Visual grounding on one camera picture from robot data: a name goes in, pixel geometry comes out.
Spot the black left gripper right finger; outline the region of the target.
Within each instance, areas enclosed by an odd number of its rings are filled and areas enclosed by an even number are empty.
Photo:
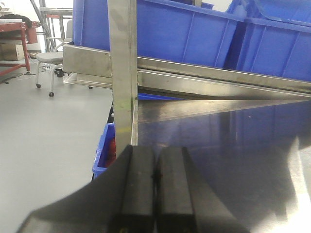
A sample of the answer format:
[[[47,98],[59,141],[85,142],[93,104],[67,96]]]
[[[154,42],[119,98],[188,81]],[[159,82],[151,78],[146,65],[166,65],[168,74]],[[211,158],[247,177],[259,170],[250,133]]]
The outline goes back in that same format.
[[[247,233],[196,168],[185,147],[163,148],[157,164],[159,233]]]

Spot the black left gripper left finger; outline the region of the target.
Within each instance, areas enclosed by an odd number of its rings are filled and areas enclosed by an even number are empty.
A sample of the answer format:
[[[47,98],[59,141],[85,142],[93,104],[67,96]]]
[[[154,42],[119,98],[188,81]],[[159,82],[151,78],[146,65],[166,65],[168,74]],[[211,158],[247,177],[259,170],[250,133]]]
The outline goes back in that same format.
[[[155,155],[128,145],[100,176],[29,213],[19,233],[152,233]]]

